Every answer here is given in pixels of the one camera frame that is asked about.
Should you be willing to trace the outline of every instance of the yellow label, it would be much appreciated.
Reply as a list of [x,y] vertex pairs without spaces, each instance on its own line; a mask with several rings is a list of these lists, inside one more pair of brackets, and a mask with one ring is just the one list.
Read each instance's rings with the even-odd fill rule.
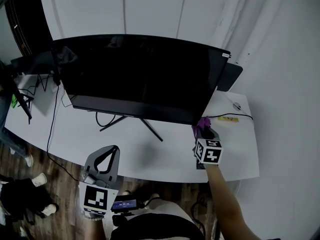
[[219,116],[218,120],[220,121],[228,121],[228,122],[239,122],[239,119],[237,117],[224,117],[224,116]]

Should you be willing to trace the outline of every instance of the white wall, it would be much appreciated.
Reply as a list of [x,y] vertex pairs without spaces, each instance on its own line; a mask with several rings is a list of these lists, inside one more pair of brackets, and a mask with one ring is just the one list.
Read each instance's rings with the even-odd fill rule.
[[308,240],[320,225],[320,0],[283,0],[232,89],[248,98],[260,177],[238,199],[261,239]]
[[41,0],[53,40],[124,34],[123,0]]
[[7,18],[6,8],[0,8],[0,59],[5,64],[10,64],[11,60],[21,57],[15,38],[11,32]]
[[232,57],[228,60],[230,63],[235,63],[243,50],[264,3],[265,0],[245,1],[241,15],[235,25],[231,38],[225,47],[225,49],[231,51],[232,54]]
[[226,0],[184,0],[177,38],[209,45]]
[[184,0],[125,0],[127,34],[176,38]]

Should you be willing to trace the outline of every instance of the purple glove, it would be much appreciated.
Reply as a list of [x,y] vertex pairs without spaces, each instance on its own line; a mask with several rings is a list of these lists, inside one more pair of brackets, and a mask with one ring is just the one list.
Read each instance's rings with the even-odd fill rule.
[[205,127],[210,128],[211,122],[208,116],[206,117],[201,117],[199,120],[198,124],[196,126],[192,125],[192,130],[193,130],[193,136],[197,138],[197,127],[199,127],[201,130],[205,130]]

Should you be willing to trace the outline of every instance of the black monitor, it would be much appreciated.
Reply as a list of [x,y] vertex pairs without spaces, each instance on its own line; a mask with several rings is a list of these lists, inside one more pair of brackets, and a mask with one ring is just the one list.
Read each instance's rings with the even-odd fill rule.
[[11,64],[19,74],[24,73],[25,75],[53,74],[56,70],[50,50],[15,58],[11,60]]
[[239,65],[227,63],[218,83],[218,91],[228,92],[244,69]]
[[76,109],[196,125],[230,52],[147,35],[91,35],[52,42]]

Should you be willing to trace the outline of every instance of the small display screen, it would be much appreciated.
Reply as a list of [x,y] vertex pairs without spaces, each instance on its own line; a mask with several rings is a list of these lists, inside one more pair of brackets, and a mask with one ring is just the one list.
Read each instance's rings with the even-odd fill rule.
[[136,200],[116,201],[112,205],[113,210],[136,208],[136,207],[137,207]]

